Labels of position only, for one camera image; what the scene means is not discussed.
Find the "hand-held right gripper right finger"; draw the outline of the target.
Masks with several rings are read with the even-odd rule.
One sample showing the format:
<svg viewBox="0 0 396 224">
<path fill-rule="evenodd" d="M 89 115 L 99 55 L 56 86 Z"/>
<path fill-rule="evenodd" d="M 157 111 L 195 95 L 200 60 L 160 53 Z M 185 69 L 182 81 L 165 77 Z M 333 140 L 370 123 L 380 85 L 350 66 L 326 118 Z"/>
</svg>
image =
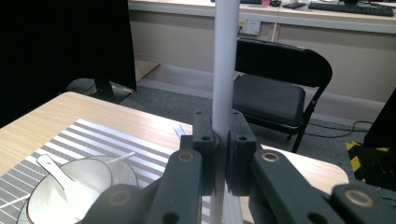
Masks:
<svg viewBox="0 0 396 224">
<path fill-rule="evenodd" d="M 248 196 L 253 173 L 250 163 L 258 149 L 257 137 L 245 116 L 234 110 L 231 118 L 226 165 L 226 183 L 233 196 Z"/>
</svg>

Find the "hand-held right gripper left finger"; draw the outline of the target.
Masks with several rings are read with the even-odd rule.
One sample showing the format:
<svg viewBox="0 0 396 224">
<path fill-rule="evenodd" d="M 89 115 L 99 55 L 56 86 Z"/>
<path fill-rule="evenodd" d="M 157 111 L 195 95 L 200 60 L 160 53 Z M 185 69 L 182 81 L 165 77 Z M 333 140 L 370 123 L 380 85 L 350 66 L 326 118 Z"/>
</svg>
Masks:
<svg viewBox="0 0 396 224">
<path fill-rule="evenodd" d="M 192 134 L 182 135 L 180 149 L 193 149 L 202 156 L 203 194 L 212 195 L 215 187 L 215 149 L 218 138 L 212 129 L 212 113 L 209 107 L 201 107 L 193 112 Z"/>
</svg>

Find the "white ceramic spoon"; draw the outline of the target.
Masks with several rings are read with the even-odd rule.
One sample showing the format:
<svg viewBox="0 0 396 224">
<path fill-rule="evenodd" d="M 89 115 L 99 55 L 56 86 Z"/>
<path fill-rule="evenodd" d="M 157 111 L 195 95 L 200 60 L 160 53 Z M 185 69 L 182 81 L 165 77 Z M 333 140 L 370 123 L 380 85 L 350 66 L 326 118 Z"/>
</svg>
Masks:
<svg viewBox="0 0 396 224">
<path fill-rule="evenodd" d="M 36 162 L 49 172 L 64 189 L 69 209 L 75 218 L 83 219 L 99 194 L 70 178 L 49 155 L 38 157 Z"/>
</svg>

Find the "black folding chair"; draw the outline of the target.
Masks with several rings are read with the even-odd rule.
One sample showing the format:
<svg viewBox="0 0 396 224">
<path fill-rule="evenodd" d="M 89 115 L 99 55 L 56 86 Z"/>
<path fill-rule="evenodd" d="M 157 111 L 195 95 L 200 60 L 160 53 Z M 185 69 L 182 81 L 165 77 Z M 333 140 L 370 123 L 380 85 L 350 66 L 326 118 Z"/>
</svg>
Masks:
<svg viewBox="0 0 396 224">
<path fill-rule="evenodd" d="M 332 79 L 332 67 L 311 49 L 258 39 L 237 40 L 233 109 L 250 123 L 301 144 L 308 121 Z"/>
</svg>

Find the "grey white striped placemat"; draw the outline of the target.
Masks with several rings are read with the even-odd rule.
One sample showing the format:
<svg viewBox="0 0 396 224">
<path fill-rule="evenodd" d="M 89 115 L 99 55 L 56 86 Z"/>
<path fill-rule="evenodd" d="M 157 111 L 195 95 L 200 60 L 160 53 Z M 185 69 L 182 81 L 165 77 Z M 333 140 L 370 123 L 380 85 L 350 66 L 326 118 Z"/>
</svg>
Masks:
<svg viewBox="0 0 396 224">
<path fill-rule="evenodd" d="M 48 154 L 58 164 L 94 156 L 121 157 L 132 166 L 143 188 L 163 175 L 173 150 L 157 143 L 78 119 L 60 132 L 0 129 L 0 205 L 29 194 L 47 172 L 36 159 Z M 0 224 L 29 224 L 27 201 L 0 209 Z"/>
</svg>

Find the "beige room desk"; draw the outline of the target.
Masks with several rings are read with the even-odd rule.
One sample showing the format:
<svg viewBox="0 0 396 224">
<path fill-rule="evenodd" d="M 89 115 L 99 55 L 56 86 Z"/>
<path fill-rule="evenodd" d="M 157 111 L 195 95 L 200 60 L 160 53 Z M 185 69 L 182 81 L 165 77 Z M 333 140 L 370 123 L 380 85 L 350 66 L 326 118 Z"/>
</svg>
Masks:
<svg viewBox="0 0 396 224">
<path fill-rule="evenodd" d="M 215 17 L 215 4 L 211 3 L 210 0 L 128 1 L 131 10 Z M 308 7 L 287 9 L 242 4 L 239 9 L 239 18 L 305 27 L 396 35 L 396 13 L 393 17 L 381 17 L 320 11 Z"/>
</svg>

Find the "black curtain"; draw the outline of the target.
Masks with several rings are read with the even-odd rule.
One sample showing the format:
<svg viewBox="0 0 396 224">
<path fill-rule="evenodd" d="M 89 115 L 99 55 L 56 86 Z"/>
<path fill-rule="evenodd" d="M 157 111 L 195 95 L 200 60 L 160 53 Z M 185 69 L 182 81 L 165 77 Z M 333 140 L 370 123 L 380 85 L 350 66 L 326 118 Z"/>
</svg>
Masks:
<svg viewBox="0 0 396 224">
<path fill-rule="evenodd" d="M 396 88 L 365 135 L 366 147 L 396 147 Z"/>
<path fill-rule="evenodd" d="M 136 88 L 128 0 L 0 0 L 0 128 L 78 78 Z"/>
</svg>

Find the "black keyboard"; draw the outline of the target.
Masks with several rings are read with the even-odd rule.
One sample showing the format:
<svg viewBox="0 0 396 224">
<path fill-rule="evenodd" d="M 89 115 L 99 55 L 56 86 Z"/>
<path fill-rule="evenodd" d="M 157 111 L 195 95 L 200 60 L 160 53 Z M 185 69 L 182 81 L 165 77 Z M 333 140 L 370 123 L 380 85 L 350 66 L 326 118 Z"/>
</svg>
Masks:
<svg viewBox="0 0 396 224">
<path fill-rule="evenodd" d="M 358 5 L 340 5 L 311 2 L 308 7 L 314 10 L 353 13 L 362 15 L 393 17 L 394 12 L 389 7 L 361 7 Z"/>
</svg>

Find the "white wall socket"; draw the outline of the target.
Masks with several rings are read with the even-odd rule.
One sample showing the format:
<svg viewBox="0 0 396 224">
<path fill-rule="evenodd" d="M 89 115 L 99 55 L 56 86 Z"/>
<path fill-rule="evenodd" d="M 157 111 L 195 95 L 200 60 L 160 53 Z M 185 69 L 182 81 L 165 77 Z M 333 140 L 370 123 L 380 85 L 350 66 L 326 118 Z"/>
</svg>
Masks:
<svg viewBox="0 0 396 224">
<path fill-rule="evenodd" d="M 261 28 L 259 21 L 240 20 L 238 22 L 239 32 L 247 35 L 258 35 Z"/>
</svg>

